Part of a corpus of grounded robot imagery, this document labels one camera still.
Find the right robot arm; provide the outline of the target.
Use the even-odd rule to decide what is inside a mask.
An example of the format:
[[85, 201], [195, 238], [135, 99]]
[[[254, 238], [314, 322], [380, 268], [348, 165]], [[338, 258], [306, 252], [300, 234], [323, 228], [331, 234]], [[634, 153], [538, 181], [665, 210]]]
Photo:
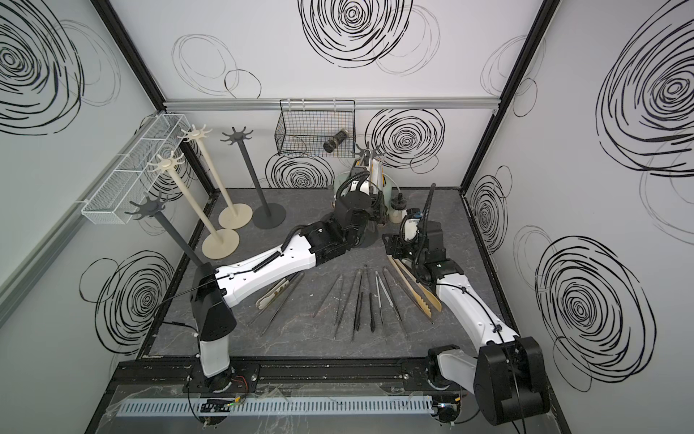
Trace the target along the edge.
[[474, 346], [473, 354], [454, 345], [430, 350], [431, 383], [470, 392], [493, 426], [546, 414], [551, 398], [540, 345], [495, 315], [448, 257], [442, 227], [430, 217], [436, 190], [430, 186], [425, 205], [408, 210], [398, 231], [382, 237], [392, 269], [413, 298], [425, 307], [448, 307]]

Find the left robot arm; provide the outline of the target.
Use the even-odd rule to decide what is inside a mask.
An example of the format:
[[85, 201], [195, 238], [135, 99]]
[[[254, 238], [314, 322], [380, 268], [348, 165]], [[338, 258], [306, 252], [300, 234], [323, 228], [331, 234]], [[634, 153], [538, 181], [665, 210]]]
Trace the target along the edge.
[[370, 170], [360, 169], [339, 185], [330, 213], [313, 224], [295, 226], [280, 246], [228, 266], [199, 269], [191, 308], [198, 327], [199, 361], [210, 392], [224, 392], [232, 383], [229, 335], [237, 326], [232, 308], [271, 283], [363, 244], [367, 227], [381, 217], [381, 188], [371, 193], [371, 184]]

